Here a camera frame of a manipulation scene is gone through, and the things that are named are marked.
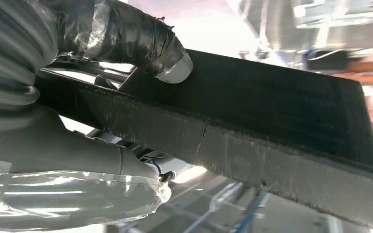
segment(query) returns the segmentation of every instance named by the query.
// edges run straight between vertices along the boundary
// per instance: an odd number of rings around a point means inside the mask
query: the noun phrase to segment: ceiling
[[[294,18],[294,6],[314,2],[324,3],[305,7],[304,16]],[[238,57],[240,50],[255,51],[260,42],[264,45],[266,41],[275,51],[373,48],[372,0],[128,0],[128,3],[155,17],[165,16],[165,22],[175,26],[174,31],[187,48],[220,55]],[[336,24],[353,25],[333,27]]]

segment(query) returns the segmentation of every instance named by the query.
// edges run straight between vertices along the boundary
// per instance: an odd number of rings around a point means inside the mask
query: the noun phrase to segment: crack
[[[205,122],[205,124],[203,125],[203,128],[202,128],[202,133],[201,133],[201,139],[198,143],[198,147],[197,147],[197,150],[195,151],[195,154],[194,154],[194,158],[192,159],[192,162],[195,162],[195,159],[198,157],[198,152],[199,150],[201,149],[201,146],[202,146],[202,141],[203,141],[203,137],[205,136],[205,132],[206,132],[206,124],[207,124],[208,120]]]

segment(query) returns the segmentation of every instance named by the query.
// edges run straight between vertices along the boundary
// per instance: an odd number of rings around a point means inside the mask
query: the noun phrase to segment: grey tape
[[[111,5],[107,0],[95,0],[92,31],[84,58],[92,59],[99,54],[108,27],[110,11]]]

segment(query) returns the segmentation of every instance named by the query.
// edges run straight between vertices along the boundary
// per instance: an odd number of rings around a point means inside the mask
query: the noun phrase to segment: black tape
[[[123,2],[104,0],[110,7],[110,15],[104,22],[106,25],[101,25],[93,19],[97,10],[94,5],[99,1],[48,1],[51,7],[65,13],[63,28],[60,28],[60,32],[65,30],[61,36],[61,53],[94,61],[130,63],[157,75],[172,68],[186,52],[172,27]],[[99,48],[88,52],[88,41],[95,31],[93,23],[105,27],[105,34],[99,38]]]

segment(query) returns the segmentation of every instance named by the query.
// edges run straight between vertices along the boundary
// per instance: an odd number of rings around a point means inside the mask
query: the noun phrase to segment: plastic sleeve
[[[158,180],[83,171],[11,173],[0,161],[0,231],[47,231],[136,220],[168,201]]]

